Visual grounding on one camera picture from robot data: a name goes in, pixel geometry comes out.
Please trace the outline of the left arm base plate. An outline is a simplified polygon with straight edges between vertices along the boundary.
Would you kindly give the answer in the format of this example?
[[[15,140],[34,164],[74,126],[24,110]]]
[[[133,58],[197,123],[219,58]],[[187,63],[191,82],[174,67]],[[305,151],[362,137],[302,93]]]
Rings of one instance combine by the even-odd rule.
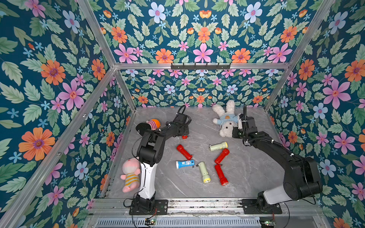
[[[132,201],[129,215],[167,215],[168,211],[167,199],[134,199]]]

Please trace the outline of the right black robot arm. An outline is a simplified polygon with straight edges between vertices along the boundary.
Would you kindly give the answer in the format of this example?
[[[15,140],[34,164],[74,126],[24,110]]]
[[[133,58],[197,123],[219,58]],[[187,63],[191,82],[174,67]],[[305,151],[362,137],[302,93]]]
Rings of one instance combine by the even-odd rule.
[[[238,126],[233,129],[233,138],[242,139],[245,146],[261,150],[284,170],[283,183],[273,189],[262,191],[257,196],[257,207],[265,210],[277,203],[301,200],[323,191],[316,161],[292,153],[269,134],[258,131],[253,117],[240,114]]]

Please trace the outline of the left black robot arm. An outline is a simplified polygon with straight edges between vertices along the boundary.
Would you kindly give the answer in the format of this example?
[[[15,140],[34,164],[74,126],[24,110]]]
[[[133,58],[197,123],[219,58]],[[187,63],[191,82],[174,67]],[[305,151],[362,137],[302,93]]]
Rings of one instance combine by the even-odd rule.
[[[172,137],[187,136],[191,117],[177,114],[173,121],[157,130],[146,130],[139,147],[137,157],[141,163],[141,186],[138,196],[151,200],[155,197],[156,169],[162,159],[165,143]]]

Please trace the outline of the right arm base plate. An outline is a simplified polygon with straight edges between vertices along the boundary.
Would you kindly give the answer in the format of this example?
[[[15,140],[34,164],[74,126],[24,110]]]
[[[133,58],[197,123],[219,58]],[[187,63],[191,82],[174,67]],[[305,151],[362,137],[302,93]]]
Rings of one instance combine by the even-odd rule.
[[[242,199],[240,204],[243,207],[244,213],[248,215],[282,214],[282,209],[279,204],[270,205],[263,199]]]

